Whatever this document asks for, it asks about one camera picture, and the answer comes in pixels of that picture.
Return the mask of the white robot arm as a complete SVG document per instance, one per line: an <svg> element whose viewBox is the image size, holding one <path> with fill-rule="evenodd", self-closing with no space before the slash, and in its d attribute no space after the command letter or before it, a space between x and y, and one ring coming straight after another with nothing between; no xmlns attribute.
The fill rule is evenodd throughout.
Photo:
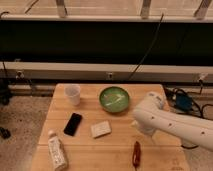
<svg viewBox="0 0 213 171"><path fill-rule="evenodd" d="M134 107L135 127L152 136L161 130L189 143L213 151L213 121L165 111L165 98L157 92L148 92Z"/></svg>

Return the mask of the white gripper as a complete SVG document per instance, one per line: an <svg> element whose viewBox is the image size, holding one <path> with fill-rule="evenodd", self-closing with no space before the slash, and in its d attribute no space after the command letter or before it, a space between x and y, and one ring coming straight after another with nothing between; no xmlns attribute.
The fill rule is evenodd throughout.
<svg viewBox="0 0 213 171"><path fill-rule="evenodd" d="M147 125L143 122L139 122L137 120L134 120L131 123L131 126L136 128L139 132L147 135L147 136L153 136L156 132L156 129L154 127L151 127L150 125Z"/></svg>

